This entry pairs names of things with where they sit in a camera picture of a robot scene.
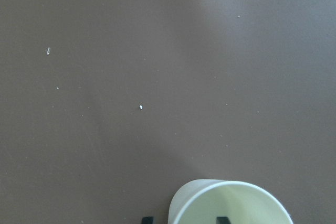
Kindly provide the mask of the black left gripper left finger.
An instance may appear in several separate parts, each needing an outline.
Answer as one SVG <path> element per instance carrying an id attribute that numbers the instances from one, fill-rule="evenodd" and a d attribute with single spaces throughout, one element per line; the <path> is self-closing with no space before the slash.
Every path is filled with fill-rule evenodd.
<path id="1" fill-rule="evenodd" d="M 141 220 L 141 224 L 154 224 L 154 217 L 153 216 L 143 217 Z"/>

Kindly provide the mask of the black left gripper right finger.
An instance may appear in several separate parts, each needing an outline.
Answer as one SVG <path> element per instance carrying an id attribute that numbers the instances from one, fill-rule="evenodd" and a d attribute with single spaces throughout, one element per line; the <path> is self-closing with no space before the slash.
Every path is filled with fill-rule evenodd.
<path id="1" fill-rule="evenodd" d="M 230 219 L 226 216 L 216 217 L 216 224 L 230 224 Z"/>

